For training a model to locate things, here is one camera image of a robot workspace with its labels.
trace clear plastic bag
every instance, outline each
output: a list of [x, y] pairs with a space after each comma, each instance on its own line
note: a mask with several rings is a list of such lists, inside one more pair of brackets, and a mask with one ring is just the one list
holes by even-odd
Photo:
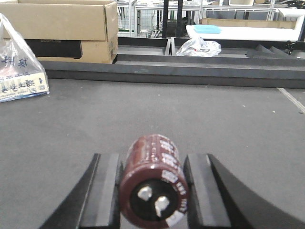
[[[23, 37], [0, 13], [0, 102], [49, 93], [47, 74]], [[4, 39], [4, 31], [10, 39]]]
[[185, 42], [177, 51], [177, 56], [216, 56], [220, 52], [219, 43], [197, 36]]

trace white line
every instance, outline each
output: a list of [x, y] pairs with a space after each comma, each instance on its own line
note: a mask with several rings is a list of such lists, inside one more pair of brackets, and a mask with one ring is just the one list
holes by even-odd
[[277, 89], [284, 94], [291, 102], [293, 102], [294, 105], [299, 108], [303, 114], [305, 114], [305, 106], [301, 104], [296, 98], [294, 98], [288, 91], [286, 91], [284, 88], [277, 87]]

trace workbench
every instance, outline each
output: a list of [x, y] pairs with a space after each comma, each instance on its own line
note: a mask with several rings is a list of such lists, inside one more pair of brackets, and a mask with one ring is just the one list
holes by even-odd
[[[132, 142], [151, 133], [171, 138], [182, 161], [213, 154], [251, 190], [305, 221], [305, 114], [279, 89], [47, 73], [49, 95], [0, 104], [0, 229], [37, 229], [94, 153], [124, 160]], [[305, 104], [304, 88], [286, 91]], [[121, 228], [134, 227], [122, 218]], [[186, 229], [186, 219], [173, 228]]]

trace blue tray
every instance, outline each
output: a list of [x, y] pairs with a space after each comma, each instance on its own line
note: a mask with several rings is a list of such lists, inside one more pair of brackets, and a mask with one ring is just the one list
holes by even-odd
[[193, 25], [197, 33], [220, 33], [221, 29], [216, 25]]

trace electrolytic capacitor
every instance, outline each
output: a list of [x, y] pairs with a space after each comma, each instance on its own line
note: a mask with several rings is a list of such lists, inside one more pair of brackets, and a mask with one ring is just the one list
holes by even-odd
[[135, 141], [120, 184], [122, 214], [141, 228], [168, 228], [184, 216], [187, 198], [188, 186], [174, 143], [162, 135]]

